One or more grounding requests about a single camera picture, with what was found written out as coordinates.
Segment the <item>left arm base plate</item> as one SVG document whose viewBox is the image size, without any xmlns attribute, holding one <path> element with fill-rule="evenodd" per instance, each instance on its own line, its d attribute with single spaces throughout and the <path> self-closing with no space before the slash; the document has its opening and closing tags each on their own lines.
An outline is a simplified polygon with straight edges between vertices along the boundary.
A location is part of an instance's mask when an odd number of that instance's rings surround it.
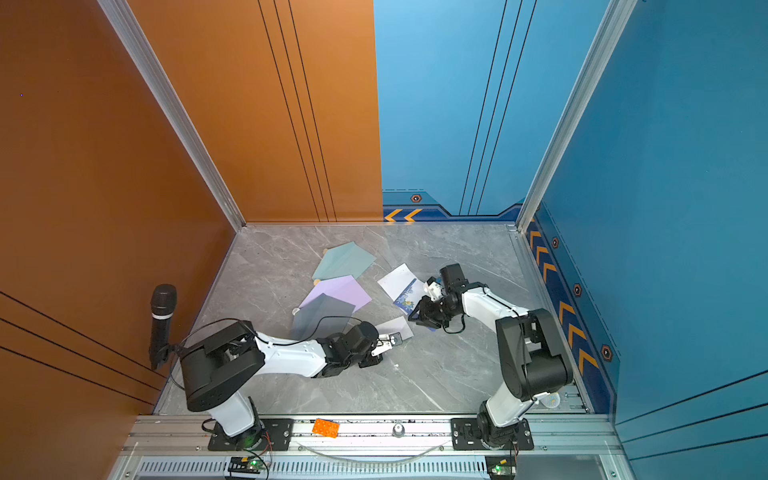
<svg viewBox="0 0 768 480">
<path fill-rule="evenodd" d="M 228 436 L 219 422 L 208 419 L 201 424 L 209 434 L 208 451 L 283 452 L 289 449 L 294 420 L 291 418 L 261 418 L 254 427 L 236 436 Z"/>
</svg>

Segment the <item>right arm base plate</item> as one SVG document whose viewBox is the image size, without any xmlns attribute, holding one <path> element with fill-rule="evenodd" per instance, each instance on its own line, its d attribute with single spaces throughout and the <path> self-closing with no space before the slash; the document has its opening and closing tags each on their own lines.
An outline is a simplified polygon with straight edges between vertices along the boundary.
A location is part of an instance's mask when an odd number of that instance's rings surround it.
<svg viewBox="0 0 768 480">
<path fill-rule="evenodd" d="M 453 448 L 458 451 L 532 451 L 535 448 L 526 419 L 506 427 L 497 427 L 485 417 L 458 417 L 450 420 L 450 427 Z"/>
</svg>

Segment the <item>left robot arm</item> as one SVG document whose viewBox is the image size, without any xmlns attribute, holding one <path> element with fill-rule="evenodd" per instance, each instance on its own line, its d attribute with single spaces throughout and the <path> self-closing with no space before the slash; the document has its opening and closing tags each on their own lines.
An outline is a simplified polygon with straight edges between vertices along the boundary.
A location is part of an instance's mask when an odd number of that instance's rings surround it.
<svg viewBox="0 0 768 480">
<path fill-rule="evenodd" d="M 224 435 L 235 439 L 261 430 L 254 403 L 241 393 L 257 375 L 330 378 L 351 366 L 380 362 L 377 328 L 358 320 L 346 332 L 325 338 L 286 340 L 263 335 L 238 321 L 179 350 L 186 406 L 206 412 Z"/>
</svg>

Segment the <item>grey envelope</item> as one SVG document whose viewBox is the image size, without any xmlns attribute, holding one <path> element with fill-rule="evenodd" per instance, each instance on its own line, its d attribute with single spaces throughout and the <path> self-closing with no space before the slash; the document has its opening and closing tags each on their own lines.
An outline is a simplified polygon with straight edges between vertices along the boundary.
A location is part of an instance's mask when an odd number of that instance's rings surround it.
<svg viewBox="0 0 768 480">
<path fill-rule="evenodd" d="M 351 321 L 354 308 L 353 304 L 320 294 L 297 310 L 290 339 L 311 340 L 342 333 Z"/>
</svg>

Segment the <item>green bordered letter paper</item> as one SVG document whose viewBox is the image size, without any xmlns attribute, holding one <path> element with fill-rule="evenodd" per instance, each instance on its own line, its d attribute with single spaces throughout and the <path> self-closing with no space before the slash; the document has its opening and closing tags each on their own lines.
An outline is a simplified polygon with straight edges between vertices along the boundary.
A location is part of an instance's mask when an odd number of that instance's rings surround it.
<svg viewBox="0 0 768 480">
<path fill-rule="evenodd" d="M 376 326 L 381 342 L 397 346 L 414 336 L 409 322 L 401 316 Z"/>
</svg>

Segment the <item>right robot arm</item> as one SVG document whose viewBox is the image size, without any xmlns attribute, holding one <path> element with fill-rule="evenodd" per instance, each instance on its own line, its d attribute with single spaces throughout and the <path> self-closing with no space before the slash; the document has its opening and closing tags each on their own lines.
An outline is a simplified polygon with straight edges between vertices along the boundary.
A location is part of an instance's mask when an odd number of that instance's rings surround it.
<svg viewBox="0 0 768 480">
<path fill-rule="evenodd" d="M 558 321 L 546 309 L 517 306 L 480 283 L 444 286 L 440 295 L 431 290 L 408 316 L 444 332 L 455 318 L 475 319 L 496 334 L 503 382 L 479 407 L 480 440 L 491 449 L 527 445 L 525 415 L 535 406 L 558 408 L 560 390 L 573 381 Z"/>
</svg>

